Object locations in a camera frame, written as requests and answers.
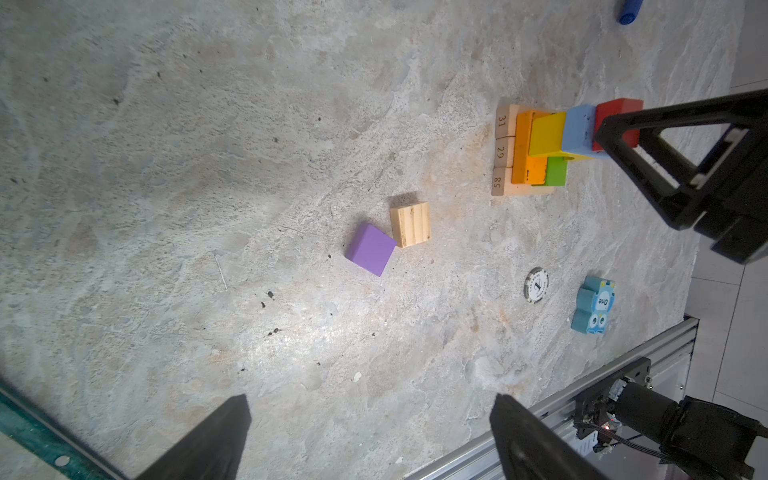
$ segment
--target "gray surface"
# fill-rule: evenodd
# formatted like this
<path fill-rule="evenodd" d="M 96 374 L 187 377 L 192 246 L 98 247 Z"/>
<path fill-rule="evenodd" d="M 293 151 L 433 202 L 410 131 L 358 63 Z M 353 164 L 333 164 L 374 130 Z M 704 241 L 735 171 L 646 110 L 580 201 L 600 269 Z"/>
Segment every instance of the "gray surface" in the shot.
<path fill-rule="evenodd" d="M 662 332 L 697 236 L 614 164 L 489 195 L 500 98 L 727 91 L 739 2 L 615 4 L 3 3 L 0 374 L 129 476 L 245 392 L 241 478 L 396 478 L 496 392 L 530 405 Z M 381 279 L 345 260 L 410 192 L 433 240 Z M 587 273 L 618 282 L 605 336 L 568 328 Z"/>
<path fill-rule="evenodd" d="M 763 90 L 765 88 L 768 88 L 768 79 L 755 81 L 753 83 L 741 85 L 739 87 L 731 87 L 728 93 L 740 94 L 745 91 Z"/>
<path fill-rule="evenodd" d="M 736 410 L 741 415 L 755 419 L 763 425 L 768 425 L 768 412 L 756 406 L 741 402 L 733 397 L 715 392 L 715 403 Z M 752 444 L 750 454 L 746 456 L 747 465 L 755 469 L 753 480 L 768 479 L 768 439 L 758 437 Z"/>
<path fill-rule="evenodd" d="M 744 268 L 717 391 L 768 410 L 768 258 Z"/>
<path fill-rule="evenodd" d="M 768 79 L 768 51 L 764 48 L 767 18 L 768 2 L 765 0 L 744 2 L 744 23 L 733 69 L 732 87 L 747 86 L 753 82 Z"/>
<path fill-rule="evenodd" d="M 714 253 L 710 248 L 713 240 L 702 236 L 699 241 L 699 253 L 696 255 L 693 278 L 714 280 L 716 282 L 732 283 L 739 285 L 741 275 L 744 273 L 744 265 L 736 263 L 730 258 Z"/>
<path fill-rule="evenodd" d="M 686 394 L 692 397 L 712 401 L 738 294 L 738 285 L 698 278 L 690 281 L 685 313 L 699 319 L 686 385 Z"/>

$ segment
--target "yellow block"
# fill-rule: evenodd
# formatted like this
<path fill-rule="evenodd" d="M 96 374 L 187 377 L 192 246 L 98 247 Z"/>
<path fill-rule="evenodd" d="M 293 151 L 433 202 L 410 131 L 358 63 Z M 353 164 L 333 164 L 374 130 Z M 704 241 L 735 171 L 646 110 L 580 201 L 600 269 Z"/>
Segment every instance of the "yellow block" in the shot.
<path fill-rule="evenodd" d="M 554 187 L 513 184 L 512 169 L 510 167 L 494 168 L 492 180 L 491 195 L 494 197 L 519 197 L 522 195 L 549 195 L 554 193 Z"/>
<path fill-rule="evenodd" d="M 566 157 L 566 160 L 587 160 L 592 157 L 575 155 L 561 150 L 563 146 L 563 130 L 565 129 L 565 112 L 536 117 L 531 127 L 531 143 L 528 155 L 531 157 Z"/>
<path fill-rule="evenodd" d="M 547 178 L 547 156 L 536 157 L 528 154 L 531 141 L 531 126 L 536 118 L 546 118 L 549 113 L 530 110 L 518 114 L 517 136 L 515 137 L 515 158 L 512 160 L 512 183 L 541 185 Z"/>

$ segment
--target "wooden block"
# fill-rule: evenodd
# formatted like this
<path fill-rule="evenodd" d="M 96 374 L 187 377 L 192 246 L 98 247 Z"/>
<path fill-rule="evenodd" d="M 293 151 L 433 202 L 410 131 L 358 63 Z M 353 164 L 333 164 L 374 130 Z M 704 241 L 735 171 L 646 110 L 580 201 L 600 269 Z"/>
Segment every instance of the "wooden block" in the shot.
<path fill-rule="evenodd" d="M 566 112 L 537 117 L 531 125 L 531 143 L 528 155 L 531 157 L 568 157 L 569 160 L 587 160 L 591 157 L 569 154 L 563 151 L 563 132 Z"/>
<path fill-rule="evenodd" d="M 492 180 L 491 195 L 494 197 L 519 197 L 523 195 L 549 195 L 554 193 L 554 187 L 513 184 L 512 169 L 508 167 L 494 168 Z"/>
<path fill-rule="evenodd" d="M 374 275 L 381 276 L 395 250 L 395 240 L 370 223 L 357 229 L 345 257 Z"/>
<path fill-rule="evenodd" d="M 429 203 L 389 209 L 392 235 L 400 248 L 411 247 L 432 238 L 429 222 Z"/>
<path fill-rule="evenodd" d="M 611 158 L 605 152 L 592 151 L 596 110 L 597 108 L 594 105 L 583 104 L 569 108 L 565 112 L 565 127 L 563 128 L 561 150 L 566 154 L 593 158 Z"/>
<path fill-rule="evenodd" d="M 603 124 L 603 120 L 610 115 L 626 114 L 631 111 L 640 111 L 642 109 L 643 101 L 637 100 L 636 98 L 617 98 L 616 100 L 599 104 L 594 115 L 594 132 L 598 132 L 600 126 Z M 621 138 L 630 148 L 635 148 L 640 141 L 640 131 L 625 131 Z M 603 147 L 594 141 L 592 143 L 592 150 L 603 151 Z"/>
<path fill-rule="evenodd" d="M 562 187 L 568 176 L 568 162 L 563 157 L 547 158 L 547 180 L 544 185 L 548 187 Z"/>
<path fill-rule="evenodd" d="M 531 110 L 527 105 L 502 105 L 496 109 L 496 138 L 514 137 L 518 115 Z"/>
<path fill-rule="evenodd" d="M 530 110 L 518 115 L 515 136 L 515 157 L 512 159 L 512 183 L 541 185 L 547 177 L 547 158 L 528 154 L 531 143 L 531 127 L 535 118 L 547 117 L 548 112 Z"/>
<path fill-rule="evenodd" d="M 515 157 L 515 137 L 503 137 L 496 139 L 493 167 L 511 167 L 512 158 Z"/>

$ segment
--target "light blue block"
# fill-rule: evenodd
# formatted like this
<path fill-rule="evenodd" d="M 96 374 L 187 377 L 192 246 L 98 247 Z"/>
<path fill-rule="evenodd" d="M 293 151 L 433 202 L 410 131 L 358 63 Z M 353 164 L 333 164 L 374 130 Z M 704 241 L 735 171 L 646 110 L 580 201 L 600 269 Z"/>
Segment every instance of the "light blue block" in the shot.
<path fill-rule="evenodd" d="M 587 333 L 605 333 L 605 327 L 608 325 L 608 315 L 606 313 L 597 313 L 597 321 L 590 325 Z"/>
<path fill-rule="evenodd" d="M 581 294 L 581 290 L 584 289 L 595 292 L 592 309 L 597 312 L 608 313 L 614 308 L 614 300 L 616 300 L 616 294 L 614 293 L 615 288 L 616 282 L 613 280 L 600 278 L 599 276 L 588 276 L 584 280 L 582 288 L 579 289 L 579 294 Z M 578 306 L 578 296 L 576 300 L 577 308 L 581 308 Z"/>
<path fill-rule="evenodd" d="M 605 333 L 608 312 L 614 307 L 616 282 L 588 276 L 576 293 L 576 311 L 571 328 L 581 333 Z"/>
<path fill-rule="evenodd" d="M 590 313 L 576 310 L 571 321 L 571 328 L 581 333 L 605 333 L 608 325 L 608 315 L 605 313 Z"/>
<path fill-rule="evenodd" d="M 611 158 L 611 156 L 604 151 L 592 151 L 596 110 L 597 107 L 594 105 L 584 104 L 569 108 L 566 111 L 561 150 L 574 155 L 586 155 L 593 158 Z"/>

